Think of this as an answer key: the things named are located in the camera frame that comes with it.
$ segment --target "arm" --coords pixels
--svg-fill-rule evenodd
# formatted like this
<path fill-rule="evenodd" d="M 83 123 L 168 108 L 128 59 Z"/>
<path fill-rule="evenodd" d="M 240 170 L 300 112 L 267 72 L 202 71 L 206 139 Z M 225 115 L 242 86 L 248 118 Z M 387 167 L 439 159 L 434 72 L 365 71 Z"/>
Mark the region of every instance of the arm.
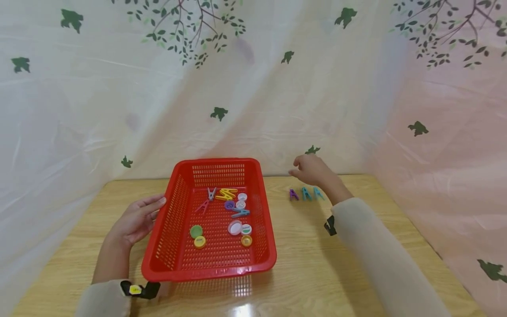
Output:
<path fill-rule="evenodd" d="M 130 298 L 120 282 L 128 279 L 132 246 L 153 229 L 153 221 L 166 200 L 163 194 L 132 203 L 107 234 L 97 258 L 92 285 L 81 296 L 76 317 L 125 317 Z"/>
<path fill-rule="evenodd" d="M 299 169 L 291 175 L 321 187 L 330 199 L 336 231 L 361 262 L 390 317 L 451 316 L 403 246 L 320 158 L 298 157 L 294 165 Z"/>

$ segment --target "curtain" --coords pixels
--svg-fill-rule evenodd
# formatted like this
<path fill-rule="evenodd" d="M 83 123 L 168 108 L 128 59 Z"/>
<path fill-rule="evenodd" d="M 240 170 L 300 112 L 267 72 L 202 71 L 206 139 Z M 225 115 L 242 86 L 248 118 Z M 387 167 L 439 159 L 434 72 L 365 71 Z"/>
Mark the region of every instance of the curtain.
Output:
<path fill-rule="evenodd" d="M 337 173 L 375 173 L 482 307 L 500 313 L 499 5 L 4 0 L 0 283 L 10 291 L 0 312 L 105 183 L 166 178 L 203 157 L 254 157 L 279 175 L 316 153 Z"/>

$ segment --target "tree branch print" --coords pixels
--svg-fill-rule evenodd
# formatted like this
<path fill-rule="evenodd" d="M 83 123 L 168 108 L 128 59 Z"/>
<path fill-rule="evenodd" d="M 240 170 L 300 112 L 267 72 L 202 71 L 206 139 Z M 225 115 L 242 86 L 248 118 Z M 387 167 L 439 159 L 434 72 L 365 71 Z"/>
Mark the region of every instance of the tree branch print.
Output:
<path fill-rule="evenodd" d="M 225 52 L 227 34 L 234 33 L 238 37 L 246 32 L 244 21 L 233 15 L 237 0 L 222 0 L 220 6 L 217 4 L 218 0 L 162 2 L 125 0 L 127 5 L 136 5 L 135 11 L 127 12 L 129 21 L 137 19 L 145 25 L 150 23 L 153 29 L 141 42 L 146 43 L 151 39 L 159 47 L 168 46 L 168 51 L 174 51 L 180 56 L 182 65 L 193 61 L 196 68 L 200 68 L 209 57 L 206 53 L 208 46 L 217 53 Z"/>
<path fill-rule="evenodd" d="M 461 0 L 459 4 L 459 7 L 455 6 L 450 0 L 397 2 L 391 13 L 398 11 L 404 21 L 395 25 L 389 32 L 399 29 L 401 35 L 413 41 L 419 48 L 416 51 L 416 58 L 426 59 L 428 69 L 450 63 L 450 51 L 457 45 L 467 46 L 470 50 L 470 55 L 463 60 L 463 67 L 474 69 L 475 66 L 481 65 L 482 59 L 490 54 L 488 46 L 479 45 L 483 27 L 490 24 L 492 27 L 484 28 L 483 32 L 491 32 L 493 29 L 496 30 L 498 37 L 507 37 L 505 32 L 507 17 L 492 17 L 501 8 L 498 0 Z M 460 13 L 463 12 L 465 5 L 469 11 L 463 16 Z M 473 38 L 459 37 L 460 31 L 465 26 L 473 31 Z M 438 32 L 439 28 L 445 28 L 446 31 Z M 507 41 L 505 44 L 506 48 L 501 54 L 502 59 L 505 59 L 507 55 Z"/>

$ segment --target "white curtain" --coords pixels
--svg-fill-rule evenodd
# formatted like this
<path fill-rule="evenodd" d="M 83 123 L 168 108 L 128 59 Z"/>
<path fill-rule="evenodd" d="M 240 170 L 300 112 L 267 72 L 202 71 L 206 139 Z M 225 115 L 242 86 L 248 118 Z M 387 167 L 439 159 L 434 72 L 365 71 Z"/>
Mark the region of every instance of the white curtain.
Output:
<path fill-rule="evenodd" d="M 338 173 L 371 171 L 416 63 L 389 30 L 418 4 L 393 3 L 2 1 L 0 313 L 108 181 L 166 178 L 202 157 L 286 174 L 305 152 Z M 386 168 L 404 157 L 379 153 Z"/>

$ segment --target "purple bottle cap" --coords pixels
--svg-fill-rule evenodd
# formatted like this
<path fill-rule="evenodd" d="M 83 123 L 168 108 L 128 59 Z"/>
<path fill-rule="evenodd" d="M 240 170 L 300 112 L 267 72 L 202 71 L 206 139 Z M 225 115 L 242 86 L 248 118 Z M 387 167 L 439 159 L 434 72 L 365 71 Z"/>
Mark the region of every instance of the purple bottle cap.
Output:
<path fill-rule="evenodd" d="M 232 210 L 232 208 L 234 208 L 236 206 L 236 204 L 232 200 L 227 200 L 225 202 L 224 206 L 225 206 L 225 209 Z"/>

